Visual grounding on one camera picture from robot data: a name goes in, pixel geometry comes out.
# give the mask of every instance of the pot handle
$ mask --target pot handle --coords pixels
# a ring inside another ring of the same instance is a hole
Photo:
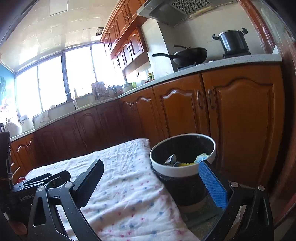
[[[212,35],[212,38],[213,38],[214,40],[218,40],[218,39],[219,39],[215,34]]]
[[[152,57],[157,57],[157,56],[165,56],[165,57],[168,57],[168,58],[176,58],[175,55],[172,55],[172,54],[166,54],[166,53],[154,53],[152,55]]]
[[[242,28],[242,33],[243,33],[243,34],[247,34],[247,33],[248,33],[248,30],[245,29],[245,28]]]
[[[191,46],[190,46],[189,48],[186,48],[186,47],[184,47],[184,46],[182,46],[182,45],[174,45],[174,46],[173,46],[173,48],[176,48],[176,47],[178,47],[178,48],[183,48],[183,49],[190,49],[190,48],[191,48]]]

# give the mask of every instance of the cabinet handle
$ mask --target cabinet handle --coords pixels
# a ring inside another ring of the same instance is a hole
[[[211,89],[209,89],[209,91],[208,91],[208,94],[209,94],[209,104],[210,104],[210,107],[213,109],[214,108],[214,106],[212,105],[212,101],[211,101],[211,93],[212,93],[212,91],[211,91]]]
[[[200,91],[197,91],[197,103],[199,105],[199,107],[202,109],[202,105],[200,105]]]

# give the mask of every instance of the white countertop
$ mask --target white countertop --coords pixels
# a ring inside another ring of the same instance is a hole
[[[54,119],[54,120],[51,120],[50,122],[47,122],[44,125],[41,125],[38,128],[36,128],[35,130],[31,130],[31,131],[22,133],[20,135],[17,135],[15,137],[12,137],[12,138],[10,138],[10,141],[11,142],[15,141],[15,140],[17,140],[17,139],[19,139],[19,138],[21,138],[21,137],[23,137],[25,135],[31,134],[34,131],[37,131],[37,130],[39,130],[39,129],[47,126],[47,125],[50,125],[50,124],[54,123],[55,121],[61,120],[62,118],[73,115],[73,114],[78,113],[78,112],[80,112],[82,110],[85,110],[85,109],[88,109],[88,108],[91,108],[91,107],[94,107],[94,106],[97,106],[97,105],[100,105],[100,104],[103,104],[103,103],[106,103],[106,102],[109,102],[109,101],[113,101],[115,99],[120,99],[120,98],[122,98],[124,96],[132,94],[132,93],[137,92],[139,90],[148,88],[150,86],[159,84],[161,82],[165,82],[167,80],[175,79],[175,78],[182,77],[182,76],[189,75],[189,74],[193,74],[193,73],[196,73],[196,72],[202,72],[204,70],[215,69],[215,68],[225,67],[225,66],[232,66],[232,65],[236,65],[236,64],[272,63],[272,62],[275,62],[275,63],[276,62],[282,62],[281,55],[280,54],[254,54],[254,55],[245,55],[245,56],[232,57],[232,58],[227,58],[227,59],[220,59],[220,60],[216,60],[216,61],[213,61],[213,62],[210,62],[210,63],[199,64],[197,66],[193,66],[193,67],[190,67],[190,68],[187,68],[187,69],[184,69],[184,70],[172,73],[172,74],[168,74],[168,75],[163,76],[161,78],[155,79],[155,80],[153,80],[151,82],[148,82],[148,83],[146,83],[144,85],[136,87],[136,88],[134,88],[134,89],[132,89],[132,90],[126,92],[126,93],[123,93],[122,95],[120,95],[118,97],[106,99],[106,100],[103,100],[103,101],[98,101],[98,102],[95,102],[93,104],[83,106],[82,108],[79,108],[78,110],[75,110],[75,111],[70,112],[68,114],[65,114],[63,116],[60,116],[57,119]]]

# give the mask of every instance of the wok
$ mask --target wok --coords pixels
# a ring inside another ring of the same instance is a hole
[[[165,56],[172,59],[177,65],[186,67],[192,64],[201,64],[207,58],[207,50],[205,48],[186,48],[181,45],[174,45],[173,48],[180,47],[185,50],[178,51],[174,54],[154,53],[152,57]]]

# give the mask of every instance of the floral pattern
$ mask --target floral pattern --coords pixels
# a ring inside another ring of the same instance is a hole
[[[148,139],[137,139],[34,169],[26,178],[67,170],[74,181],[95,159],[101,159],[104,174],[81,211],[102,241],[199,241],[151,171],[149,153]],[[57,208],[69,237],[77,240],[63,208]]]

